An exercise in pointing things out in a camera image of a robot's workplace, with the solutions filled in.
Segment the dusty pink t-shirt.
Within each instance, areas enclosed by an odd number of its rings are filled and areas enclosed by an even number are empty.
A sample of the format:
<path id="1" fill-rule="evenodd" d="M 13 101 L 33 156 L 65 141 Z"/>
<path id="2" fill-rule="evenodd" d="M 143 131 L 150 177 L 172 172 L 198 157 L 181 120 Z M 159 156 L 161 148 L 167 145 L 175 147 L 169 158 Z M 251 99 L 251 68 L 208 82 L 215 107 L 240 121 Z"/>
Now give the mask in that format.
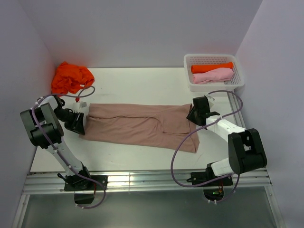
<path id="1" fill-rule="evenodd" d="M 90 104 L 84 140 L 107 143 L 179 148 L 196 153 L 196 125 L 186 117 L 191 104 Z"/>

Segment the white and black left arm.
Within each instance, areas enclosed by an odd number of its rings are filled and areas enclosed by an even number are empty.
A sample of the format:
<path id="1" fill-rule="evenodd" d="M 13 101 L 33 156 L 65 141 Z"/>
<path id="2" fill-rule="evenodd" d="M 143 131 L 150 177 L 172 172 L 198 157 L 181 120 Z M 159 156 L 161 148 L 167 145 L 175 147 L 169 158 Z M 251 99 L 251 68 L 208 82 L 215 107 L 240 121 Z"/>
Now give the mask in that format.
<path id="1" fill-rule="evenodd" d="M 88 105 L 76 99 L 73 108 L 65 108 L 65 101 L 58 95 L 47 95 L 37 100 L 34 107 L 20 113 L 31 143 L 52 154 L 66 174 L 58 177 L 66 184 L 86 190 L 93 178 L 85 165 L 75 157 L 64 141 L 64 128 L 78 135 L 85 135 Z"/>

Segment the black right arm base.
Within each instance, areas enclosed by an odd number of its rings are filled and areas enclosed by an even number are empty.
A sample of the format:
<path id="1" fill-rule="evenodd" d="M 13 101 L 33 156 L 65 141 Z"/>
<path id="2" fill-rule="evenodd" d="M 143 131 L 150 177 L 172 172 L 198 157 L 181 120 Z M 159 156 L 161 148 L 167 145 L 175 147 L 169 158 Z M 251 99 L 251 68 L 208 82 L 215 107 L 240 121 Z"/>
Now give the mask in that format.
<path id="1" fill-rule="evenodd" d="M 215 189 L 204 189 L 203 193 L 207 200 L 217 202 L 224 198 L 224 187 L 232 186 L 233 180 L 230 176 L 219 178 L 214 175 L 213 171 L 192 172 L 187 183 L 192 186 L 208 182 L 204 187 L 215 187 Z"/>

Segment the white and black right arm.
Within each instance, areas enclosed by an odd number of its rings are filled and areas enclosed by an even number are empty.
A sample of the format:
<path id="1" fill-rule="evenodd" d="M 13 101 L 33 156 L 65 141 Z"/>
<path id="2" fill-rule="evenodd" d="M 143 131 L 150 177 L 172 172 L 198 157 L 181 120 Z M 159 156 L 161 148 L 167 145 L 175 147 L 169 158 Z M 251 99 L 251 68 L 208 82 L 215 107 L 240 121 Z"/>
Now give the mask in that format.
<path id="1" fill-rule="evenodd" d="M 207 96 L 193 98 L 193 107 L 187 119 L 205 127 L 228 144 L 228 157 L 207 165 L 206 181 L 216 185 L 223 175 L 242 174 L 267 165 L 265 150 L 258 130 L 239 127 L 210 110 Z"/>

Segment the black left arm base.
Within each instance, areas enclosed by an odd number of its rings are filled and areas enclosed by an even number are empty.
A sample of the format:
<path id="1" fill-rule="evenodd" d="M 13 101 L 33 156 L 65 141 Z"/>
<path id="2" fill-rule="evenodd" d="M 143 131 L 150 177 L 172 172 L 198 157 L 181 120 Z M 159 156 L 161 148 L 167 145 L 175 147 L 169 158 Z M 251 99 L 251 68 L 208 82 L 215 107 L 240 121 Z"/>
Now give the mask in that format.
<path id="1" fill-rule="evenodd" d="M 104 193 L 107 189 L 107 175 L 91 175 L 88 169 L 84 166 L 78 175 L 72 173 L 72 176 L 63 176 L 57 174 L 65 182 L 64 191 L 75 192 L 74 202 L 78 206 L 92 207 L 97 190 L 102 190 Z"/>

